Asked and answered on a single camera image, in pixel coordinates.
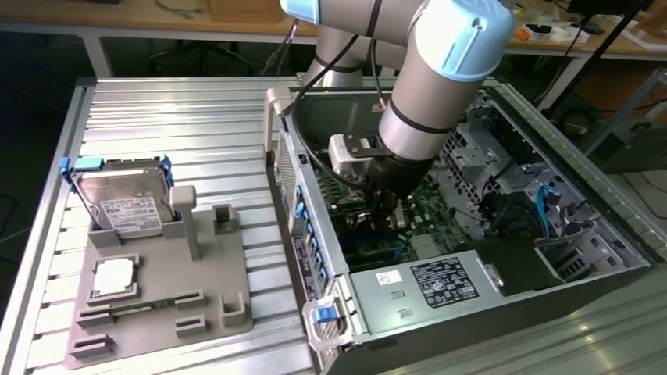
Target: hard drive label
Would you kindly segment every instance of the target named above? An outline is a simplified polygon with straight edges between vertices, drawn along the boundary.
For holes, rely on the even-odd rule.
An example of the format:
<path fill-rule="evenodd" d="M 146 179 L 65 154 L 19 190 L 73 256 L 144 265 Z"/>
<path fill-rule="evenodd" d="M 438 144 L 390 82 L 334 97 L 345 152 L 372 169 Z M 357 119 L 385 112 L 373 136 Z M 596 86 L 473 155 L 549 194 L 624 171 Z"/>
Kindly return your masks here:
<path fill-rule="evenodd" d="M 99 205 L 117 233 L 161 228 L 153 197 L 99 201 Z"/>
<path fill-rule="evenodd" d="M 410 267 L 426 304 L 433 309 L 477 298 L 458 258 L 448 258 Z"/>

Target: circuit board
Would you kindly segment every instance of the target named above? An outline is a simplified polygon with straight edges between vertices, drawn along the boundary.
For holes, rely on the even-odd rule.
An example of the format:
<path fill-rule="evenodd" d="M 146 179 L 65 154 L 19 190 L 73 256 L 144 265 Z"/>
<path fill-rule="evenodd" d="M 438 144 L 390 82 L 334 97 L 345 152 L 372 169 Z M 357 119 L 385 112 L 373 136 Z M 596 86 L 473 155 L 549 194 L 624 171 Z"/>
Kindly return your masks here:
<path fill-rule="evenodd" d="M 418 234 L 430 235 L 441 255 L 452 253 L 461 242 L 469 241 L 448 212 L 445 200 L 425 181 L 401 202 L 405 228 L 384 234 L 357 234 L 350 229 L 350 220 L 364 212 L 364 193 L 352 191 L 317 169 L 316 180 L 352 272 L 418 260 L 410 245 L 412 236 Z"/>

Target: wooden desk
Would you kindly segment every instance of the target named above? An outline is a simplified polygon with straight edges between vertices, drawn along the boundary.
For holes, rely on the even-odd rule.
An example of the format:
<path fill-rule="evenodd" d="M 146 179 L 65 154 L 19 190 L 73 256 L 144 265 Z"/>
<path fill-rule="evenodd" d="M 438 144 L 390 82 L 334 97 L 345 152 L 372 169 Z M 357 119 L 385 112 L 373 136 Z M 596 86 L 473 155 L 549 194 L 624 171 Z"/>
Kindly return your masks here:
<path fill-rule="evenodd" d="M 212 22 L 208 12 L 193 13 L 193 18 L 186 19 L 160 9 L 154 0 L 121 0 L 119 5 L 97 4 L 86 0 L 0 0 L 0 3 L 0 30 L 69 34 L 82 38 L 97 77 L 111 76 L 101 37 L 277 43 L 292 24 L 288 16 L 278 23 Z M 205 3 L 206 0 L 173 2 L 181 8 L 205 7 Z M 552 3 L 541 0 L 520 0 L 520 3 L 541 10 L 548 10 L 552 6 Z M 612 29 L 609 24 L 602 26 L 606 31 Z M 316 36 L 317 27 L 301 23 L 293 43 L 314 44 Z M 586 43 L 574 45 L 569 53 L 572 61 L 540 103 L 540 108 L 550 105 L 605 37 L 606 34 L 590 35 Z M 564 54 L 568 46 L 569 44 L 557 45 L 552 41 L 524 42 L 512 37 L 505 53 L 557 56 Z M 624 37 L 618 37 L 602 58 L 667 61 L 667 54 L 646 51 Z"/>

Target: warning label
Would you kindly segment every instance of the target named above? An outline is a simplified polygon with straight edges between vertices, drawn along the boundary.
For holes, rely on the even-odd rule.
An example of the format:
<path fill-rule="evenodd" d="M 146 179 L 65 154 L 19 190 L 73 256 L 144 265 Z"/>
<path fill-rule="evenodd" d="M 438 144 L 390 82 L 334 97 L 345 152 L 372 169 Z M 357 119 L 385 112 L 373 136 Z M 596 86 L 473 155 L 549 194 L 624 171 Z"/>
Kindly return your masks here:
<path fill-rule="evenodd" d="M 161 228 L 153 197 L 114 199 L 99 204 L 117 233 Z"/>
<path fill-rule="evenodd" d="M 412 266 L 410 269 L 426 304 L 433 309 L 478 297 L 458 258 Z"/>

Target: motherboard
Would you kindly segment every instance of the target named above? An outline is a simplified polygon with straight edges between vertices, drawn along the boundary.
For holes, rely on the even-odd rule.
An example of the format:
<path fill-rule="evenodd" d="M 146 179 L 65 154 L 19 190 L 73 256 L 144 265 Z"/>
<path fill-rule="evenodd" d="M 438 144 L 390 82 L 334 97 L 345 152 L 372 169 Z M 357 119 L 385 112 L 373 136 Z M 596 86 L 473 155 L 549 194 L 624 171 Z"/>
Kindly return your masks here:
<path fill-rule="evenodd" d="M 397 203 L 400 212 L 386 218 L 384 230 L 366 233 L 360 225 L 368 214 L 362 191 L 349 189 L 321 170 L 314 174 L 352 272 L 450 254 L 469 241 L 430 175 Z"/>

